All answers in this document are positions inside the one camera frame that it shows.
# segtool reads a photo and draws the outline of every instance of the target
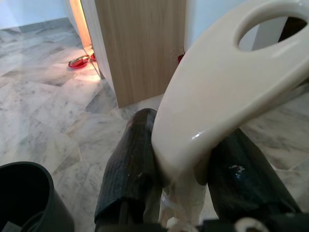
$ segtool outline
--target marble floor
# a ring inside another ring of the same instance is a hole
[[[0,165],[43,165],[73,215],[75,231],[92,232],[104,168],[127,120],[139,109],[158,109],[162,96],[119,109],[91,63],[67,67],[84,54],[68,20],[44,26],[0,30]],[[309,212],[309,94],[242,128]],[[201,219],[213,217],[206,192]]]

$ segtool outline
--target wooden door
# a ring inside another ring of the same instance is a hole
[[[185,0],[96,0],[119,107],[164,93],[183,53]]]

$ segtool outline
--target white plastic part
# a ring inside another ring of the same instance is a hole
[[[253,26],[279,16],[308,22],[308,0],[251,0],[204,32],[178,66],[158,109],[152,145],[168,178],[192,167],[227,134],[309,74],[309,27],[276,45],[238,47]]]

